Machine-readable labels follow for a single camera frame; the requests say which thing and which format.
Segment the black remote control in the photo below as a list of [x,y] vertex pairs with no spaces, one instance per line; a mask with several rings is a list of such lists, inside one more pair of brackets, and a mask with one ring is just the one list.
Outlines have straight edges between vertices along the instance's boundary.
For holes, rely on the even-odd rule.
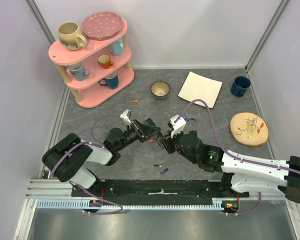
[[146,120],[144,120],[143,121],[143,124],[146,126],[146,128],[151,128],[151,127],[158,127],[158,126],[156,126],[156,124],[153,122],[153,120],[149,117],[149,118],[147,118]]

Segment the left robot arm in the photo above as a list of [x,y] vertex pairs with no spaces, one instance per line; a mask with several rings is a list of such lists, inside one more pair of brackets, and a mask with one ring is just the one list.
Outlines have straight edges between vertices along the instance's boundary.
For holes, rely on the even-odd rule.
[[144,123],[133,120],[126,130],[112,128],[103,144],[84,141],[70,133],[43,155],[42,163],[60,182],[80,185],[85,194],[94,197],[100,191],[99,180],[83,167],[85,162],[111,166],[121,157],[120,151],[128,145],[135,141],[144,143],[161,135],[161,129],[151,118]]

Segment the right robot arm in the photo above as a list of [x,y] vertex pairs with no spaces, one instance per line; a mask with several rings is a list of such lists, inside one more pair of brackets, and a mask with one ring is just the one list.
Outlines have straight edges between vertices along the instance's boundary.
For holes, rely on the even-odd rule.
[[222,146],[204,144],[196,131],[156,137],[169,154],[177,152],[206,172],[222,173],[219,191],[225,197],[235,192],[270,192],[300,204],[300,157],[271,160],[242,155]]

